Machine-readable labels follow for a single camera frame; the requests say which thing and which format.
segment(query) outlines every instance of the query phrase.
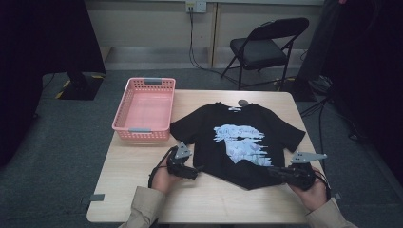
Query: wooden table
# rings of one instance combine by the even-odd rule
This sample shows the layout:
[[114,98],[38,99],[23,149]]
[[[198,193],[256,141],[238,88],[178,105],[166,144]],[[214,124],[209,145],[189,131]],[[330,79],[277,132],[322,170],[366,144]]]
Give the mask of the wooden table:
[[[177,121],[202,105],[222,102],[238,106],[238,100],[273,110],[285,122],[304,130],[296,104],[289,93],[218,90],[176,90],[171,121]],[[147,186],[148,175],[168,148],[167,142],[141,144],[122,141],[114,134],[94,194],[105,194],[104,201],[93,201],[87,218],[91,222],[124,222],[136,186]],[[313,152],[308,134],[298,151]],[[293,154],[284,151],[286,165]],[[186,162],[192,166],[192,158]],[[321,170],[318,161],[312,165]],[[306,210],[288,187],[278,185],[246,191],[237,185],[200,173],[195,180],[183,180],[167,196],[160,223],[198,224],[292,224],[304,223]]]

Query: t-shirt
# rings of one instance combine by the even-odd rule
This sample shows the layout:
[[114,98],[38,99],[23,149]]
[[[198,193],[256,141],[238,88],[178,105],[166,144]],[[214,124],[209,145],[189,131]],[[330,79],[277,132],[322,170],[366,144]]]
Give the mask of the t-shirt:
[[170,125],[172,136],[195,144],[193,166],[248,190],[281,184],[267,166],[284,167],[284,148],[295,151],[305,135],[258,104],[207,104]]

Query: plastic basket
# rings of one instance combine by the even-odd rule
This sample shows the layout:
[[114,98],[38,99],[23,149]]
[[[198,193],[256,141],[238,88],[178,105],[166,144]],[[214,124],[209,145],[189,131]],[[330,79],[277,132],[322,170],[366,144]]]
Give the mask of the plastic basket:
[[175,79],[129,79],[112,128],[122,140],[168,140],[174,92]]

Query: basket handle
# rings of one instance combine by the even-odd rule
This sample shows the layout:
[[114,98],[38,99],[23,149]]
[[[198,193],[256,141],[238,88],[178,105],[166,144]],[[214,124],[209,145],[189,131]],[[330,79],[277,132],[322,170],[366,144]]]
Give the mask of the basket handle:
[[150,129],[150,128],[130,127],[130,128],[128,128],[128,132],[133,132],[133,133],[151,133],[151,129]]
[[162,78],[144,78],[144,83],[146,85],[162,85],[163,79]]

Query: graphic print on shirt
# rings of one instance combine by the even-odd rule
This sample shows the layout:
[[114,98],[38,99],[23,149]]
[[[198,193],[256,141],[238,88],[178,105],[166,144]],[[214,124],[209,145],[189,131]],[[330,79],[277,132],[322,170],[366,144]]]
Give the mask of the graphic print on shirt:
[[248,160],[259,166],[271,166],[270,158],[267,158],[267,152],[261,150],[264,147],[257,142],[264,138],[255,127],[248,125],[225,124],[214,127],[216,131],[215,142],[225,141],[226,154],[234,162]]

